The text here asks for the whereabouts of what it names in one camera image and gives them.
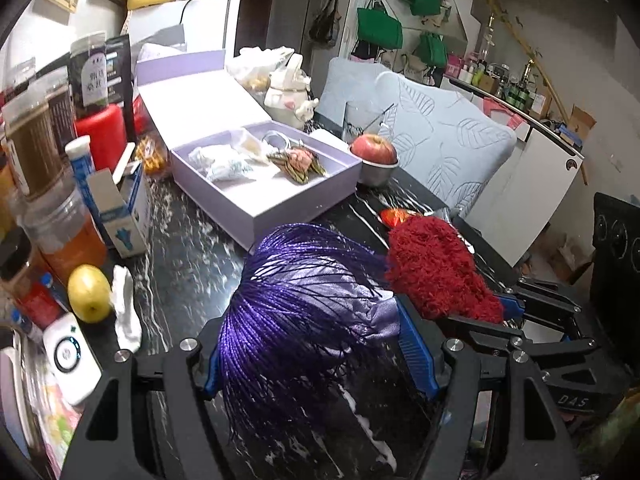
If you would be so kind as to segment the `red fluffy scrunchie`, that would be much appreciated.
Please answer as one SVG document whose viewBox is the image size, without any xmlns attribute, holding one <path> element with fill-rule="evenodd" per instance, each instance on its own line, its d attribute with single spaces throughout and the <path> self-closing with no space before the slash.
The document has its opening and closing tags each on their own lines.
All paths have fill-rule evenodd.
<svg viewBox="0 0 640 480">
<path fill-rule="evenodd" d="M 412 216 L 390 230 L 386 280 L 427 320 L 459 315 L 503 322 L 503 306 L 477 273 L 473 255 L 442 219 Z"/>
</svg>

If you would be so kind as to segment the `purple tassel pouch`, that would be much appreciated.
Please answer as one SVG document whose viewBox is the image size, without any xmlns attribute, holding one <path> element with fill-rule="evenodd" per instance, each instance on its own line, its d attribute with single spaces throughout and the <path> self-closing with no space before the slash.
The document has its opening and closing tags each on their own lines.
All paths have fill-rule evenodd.
<svg viewBox="0 0 640 480">
<path fill-rule="evenodd" d="M 262 441 L 321 432 L 344 381 L 383 365 L 400 333 L 388 264 L 324 226 L 272 230 L 244 261 L 217 340 L 232 436 Z"/>
</svg>

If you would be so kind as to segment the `red gold snack packet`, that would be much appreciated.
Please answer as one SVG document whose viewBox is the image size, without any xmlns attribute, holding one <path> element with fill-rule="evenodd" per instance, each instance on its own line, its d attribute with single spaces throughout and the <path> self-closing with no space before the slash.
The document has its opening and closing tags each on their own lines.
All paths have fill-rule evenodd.
<svg viewBox="0 0 640 480">
<path fill-rule="evenodd" d="M 418 216 L 419 213 L 409 209 L 387 208 L 378 214 L 381 222 L 387 229 L 395 229 L 412 217 Z"/>
</svg>

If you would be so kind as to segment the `brown nut snack bag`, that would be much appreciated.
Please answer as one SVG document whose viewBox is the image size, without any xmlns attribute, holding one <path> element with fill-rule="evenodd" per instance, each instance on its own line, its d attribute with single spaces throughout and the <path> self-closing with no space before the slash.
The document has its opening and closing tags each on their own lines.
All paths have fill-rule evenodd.
<svg viewBox="0 0 640 480">
<path fill-rule="evenodd" d="M 324 177 L 326 170 L 316 153 L 303 146 L 275 151 L 267 159 L 297 184 L 306 184 L 311 174 Z"/>
</svg>

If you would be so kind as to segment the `white printed snack bag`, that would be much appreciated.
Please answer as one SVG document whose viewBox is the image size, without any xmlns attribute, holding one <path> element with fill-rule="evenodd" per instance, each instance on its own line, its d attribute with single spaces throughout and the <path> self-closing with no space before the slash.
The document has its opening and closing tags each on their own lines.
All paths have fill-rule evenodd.
<svg viewBox="0 0 640 480">
<path fill-rule="evenodd" d="M 188 161 L 209 182 L 234 181 L 253 173 L 245 157 L 226 144 L 194 148 L 188 155 Z"/>
</svg>

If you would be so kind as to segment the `clear zip bag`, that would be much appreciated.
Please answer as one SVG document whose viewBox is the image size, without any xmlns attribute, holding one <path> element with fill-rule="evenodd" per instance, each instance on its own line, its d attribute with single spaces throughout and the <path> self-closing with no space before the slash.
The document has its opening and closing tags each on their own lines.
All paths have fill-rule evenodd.
<svg viewBox="0 0 640 480">
<path fill-rule="evenodd" d="M 264 165 L 270 163 L 268 156 L 274 152 L 272 145 L 258 140 L 248 131 L 239 133 L 238 138 L 233 143 L 233 147 L 251 162 L 258 162 L 258 164 Z"/>
</svg>

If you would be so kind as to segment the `white cabinet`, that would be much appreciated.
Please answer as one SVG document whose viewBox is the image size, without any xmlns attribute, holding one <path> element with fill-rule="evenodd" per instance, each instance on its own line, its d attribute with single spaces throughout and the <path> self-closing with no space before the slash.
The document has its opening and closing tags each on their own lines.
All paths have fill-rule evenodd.
<svg viewBox="0 0 640 480">
<path fill-rule="evenodd" d="M 582 171 L 584 156 L 538 120 L 484 90 L 456 78 L 442 88 L 457 91 L 501 125 L 520 118 L 516 145 L 489 180 L 466 222 L 510 266 L 529 250 Z"/>
</svg>

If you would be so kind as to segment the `yellow lemon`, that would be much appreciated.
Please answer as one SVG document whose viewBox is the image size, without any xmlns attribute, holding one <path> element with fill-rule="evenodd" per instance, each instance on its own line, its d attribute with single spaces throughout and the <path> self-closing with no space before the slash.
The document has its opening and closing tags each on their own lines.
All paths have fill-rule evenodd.
<svg viewBox="0 0 640 480">
<path fill-rule="evenodd" d="M 88 324 L 104 321 L 112 310 L 111 286 L 96 266 L 78 266 L 67 282 L 67 296 L 75 315 Z"/>
</svg>

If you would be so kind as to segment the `front leaf pattern cushion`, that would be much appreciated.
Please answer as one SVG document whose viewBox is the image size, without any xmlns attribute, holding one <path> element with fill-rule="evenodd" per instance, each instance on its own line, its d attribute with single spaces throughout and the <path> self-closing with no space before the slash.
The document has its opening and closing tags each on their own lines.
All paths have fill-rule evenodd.
<svg viewBox="0 0 640 480">
<path fill-rule="evenodd" d="M 380 135 L 393 144 L 400 168 L 466 216 L 513 153 L 515 132 L 457 91 L 392 72 L 376 77 L 374 97 L 385 112 Z"/>
</svg>

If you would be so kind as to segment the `leaf pattern cushion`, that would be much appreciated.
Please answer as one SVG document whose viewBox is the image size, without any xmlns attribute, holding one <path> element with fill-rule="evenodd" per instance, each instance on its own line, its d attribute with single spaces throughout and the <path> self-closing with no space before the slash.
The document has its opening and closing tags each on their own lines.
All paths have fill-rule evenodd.
<svg viewBox="0 0 640 480">
<path fill-rule="evenodd" d="M 346 103 L 373 103 L 376 78 L 386 72 L 388 68 L 382 64 L 332 58 L 317 113 L 335 125 L 343 125 Z"/>
<path fill-rule="evenodd" d="M 385 112 L 380 135 L 393 144 L 400 168 L 466 216 L 513 153 L 515 132 L 457 91 L 392 72 L 376 77 L 374 97 Z"/>
</svg>

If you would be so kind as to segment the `small metal bowl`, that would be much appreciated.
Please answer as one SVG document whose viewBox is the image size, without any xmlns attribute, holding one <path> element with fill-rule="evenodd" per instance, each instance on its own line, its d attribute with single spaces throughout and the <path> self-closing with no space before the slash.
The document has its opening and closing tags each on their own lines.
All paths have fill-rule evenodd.
<svg viewBox="0 0 640 480">
<path fill-rule="evenodd" d="M 380 188 L 386 185 L 390 177 L 396 168 L 399 167 L 399 162 L 393 164 L 379 164 L 378 162 L 369 162 L 363 159 L 361 161 L 360 176 L 358 183 L 368 186 L 369 188 Z"/>
</svg>

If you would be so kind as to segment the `blue white medicine box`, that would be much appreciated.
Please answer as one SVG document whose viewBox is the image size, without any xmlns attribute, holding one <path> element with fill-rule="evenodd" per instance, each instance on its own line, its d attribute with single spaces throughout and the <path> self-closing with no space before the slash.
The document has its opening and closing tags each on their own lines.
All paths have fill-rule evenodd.
<svg viewBox="0 0 640 480">
<path fill-rule="evenodd" d="M 87 179 L 101 226 L 122 258 L 148 249 L 150 226 L 149 182 L 141 162 L 130 162 L 117 183 L 108 169 Z"/>
</svg>

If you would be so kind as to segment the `cardboard box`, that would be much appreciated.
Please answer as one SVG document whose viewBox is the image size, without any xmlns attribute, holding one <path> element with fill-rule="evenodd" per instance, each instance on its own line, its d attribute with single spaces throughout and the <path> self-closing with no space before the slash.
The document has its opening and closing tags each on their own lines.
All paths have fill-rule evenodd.
<svg viewBox="0 0 640 480">
<path fill-rule="evenodd" d="M 574 132 L 579 140 L 585 142 L 596 123 L 597 121 L 588 112 L 574 105 L 567 128 Z"/>
</svg>

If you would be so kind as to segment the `red apple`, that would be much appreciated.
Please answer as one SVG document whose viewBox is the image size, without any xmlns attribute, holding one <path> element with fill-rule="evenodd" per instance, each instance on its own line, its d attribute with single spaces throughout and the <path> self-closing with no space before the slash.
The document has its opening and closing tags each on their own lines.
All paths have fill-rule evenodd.
<svg viewBox="0 0 640 480">
<path fill-rule="evenodd" d="M 350 144 L 352 154 L 367 162 L 379 165 L 393 165 L 397 162 L 396 148 L 389 140 L 373 133 L 363 133 Z"/>
</svg>

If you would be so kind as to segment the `lilac open gift box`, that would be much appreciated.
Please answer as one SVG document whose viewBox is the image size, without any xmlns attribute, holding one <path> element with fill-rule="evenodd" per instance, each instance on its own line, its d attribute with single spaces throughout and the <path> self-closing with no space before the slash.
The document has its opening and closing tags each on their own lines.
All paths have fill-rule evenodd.
<svg viewBox="0 0 640 480">
<path fill-rule="evenodd" d="M 224 52 L 167 52 L 136 67 L 176 183 L 239 245 L 308 222 L 356 191 L 359 158 L 274 122 L 224 68 Z M 269 155 L 306 148 L 322 174 L 297 183 Z"/>
</svg>

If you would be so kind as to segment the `glass mug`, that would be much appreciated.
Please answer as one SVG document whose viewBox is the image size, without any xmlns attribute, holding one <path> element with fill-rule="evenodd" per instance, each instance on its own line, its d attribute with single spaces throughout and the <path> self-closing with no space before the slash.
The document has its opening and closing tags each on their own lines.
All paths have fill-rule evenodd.
<svg viewBox="0 0 640 480">
<path fill-rule="evenodd" d="M 345 104 L 342 140 L 351 144 L 363 133 L 378 134 L 385 112 L 367 101 L 348 101 Z"/>
</svg>

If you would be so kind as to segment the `rear leaf pattern cushion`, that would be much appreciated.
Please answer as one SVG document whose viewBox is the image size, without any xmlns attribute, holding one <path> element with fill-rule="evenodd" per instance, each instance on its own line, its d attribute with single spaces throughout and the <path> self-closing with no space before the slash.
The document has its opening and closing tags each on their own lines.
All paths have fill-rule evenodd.
<svg viewBox="0 0 640 480">
<path fill-rule="evenodd" d="M 346 103 L 373 103 L 376 78 L 386 72 L 388 68 L 382 64 L 332 58 L 317 113 L 335 125 L 343 125 Z"/>
</svg>

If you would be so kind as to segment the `cream rabbit water bottle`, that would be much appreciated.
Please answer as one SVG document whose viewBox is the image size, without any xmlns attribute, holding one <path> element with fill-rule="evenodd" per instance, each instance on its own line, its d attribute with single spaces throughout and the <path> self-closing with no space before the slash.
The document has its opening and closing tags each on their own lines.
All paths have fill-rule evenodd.
<svg viewBox="0 0 640 480">
<path fill-rule="evenodd" d="M 285 65 L 270 74 L 264 107 L 272 120 L 303 130 L 314 117 L 318 99 L 310 97 L 311 78 L 302 70 L 303 55 L 293 53 Z"/>
</svg>

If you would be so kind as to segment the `red plastic container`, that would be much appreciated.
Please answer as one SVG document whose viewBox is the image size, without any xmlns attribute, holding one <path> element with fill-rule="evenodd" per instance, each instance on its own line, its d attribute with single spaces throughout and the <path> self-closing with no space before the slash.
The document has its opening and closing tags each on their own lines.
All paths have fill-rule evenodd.
<svg viewBox="0 0 640 480">
<path fill-rule="evenodd" d="M 110 104 L 104 110 L 75 122 L 78 136 L 90 138 L 90 152 L 96 170 L 114 172 L 127 145 L 126 126 L 122 110 Z"/>
</svg>

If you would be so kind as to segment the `green tote bag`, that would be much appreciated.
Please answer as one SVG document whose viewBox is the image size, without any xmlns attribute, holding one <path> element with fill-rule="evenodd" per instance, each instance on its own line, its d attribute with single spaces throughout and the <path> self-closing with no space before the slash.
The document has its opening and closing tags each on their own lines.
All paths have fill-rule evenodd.
<svg viewBox="0 0 640 480">
<path fill-rule="evenodd" d="M 357 9 L 357 44 L 397 50 L 404 44 L 401 22 L 388 14 L 383 0 L 369 0 Z"/>
</svg>

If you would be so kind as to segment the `plastic bag of snacks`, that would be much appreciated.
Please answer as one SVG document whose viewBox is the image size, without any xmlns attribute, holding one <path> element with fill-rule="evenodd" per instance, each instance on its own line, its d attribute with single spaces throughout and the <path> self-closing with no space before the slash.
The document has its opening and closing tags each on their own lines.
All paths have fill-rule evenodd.
<svg viewBox="0 0 640 480">
<path fill-rule="evenodd" d="M 262 50 L 260 47 L 244 47 L 227 64 L 228 72 L 247 91 L 266 92 L 270 75 L 295 53 L 288 47 Z"/>
</svg>

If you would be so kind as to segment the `dark lidded spice jar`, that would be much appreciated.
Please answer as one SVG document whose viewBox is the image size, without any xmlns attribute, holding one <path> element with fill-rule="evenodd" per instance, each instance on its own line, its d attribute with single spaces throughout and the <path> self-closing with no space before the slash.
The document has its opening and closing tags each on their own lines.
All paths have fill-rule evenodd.
<svg viewBox="0 0 640 480">
<path fill-rule="evenodd" d="M 67 69 L 76 118 L 104 110 L 108 105 L 106 32 L 100 30 L 74 41 Z"/>
</svg>

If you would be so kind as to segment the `white fridge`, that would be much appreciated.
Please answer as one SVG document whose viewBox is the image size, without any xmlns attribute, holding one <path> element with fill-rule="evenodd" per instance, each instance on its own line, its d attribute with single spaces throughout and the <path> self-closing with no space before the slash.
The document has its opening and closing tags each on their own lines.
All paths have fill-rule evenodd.
<svg viewBox="0 0 640 480">
<path fill-rule="evenodd" d="M 224 50 L 234 55 L 241 0 L 183 0 L 133 10 L 127 18 L 131 61 L 145 44 L 182 52 Z"/>
</svg>

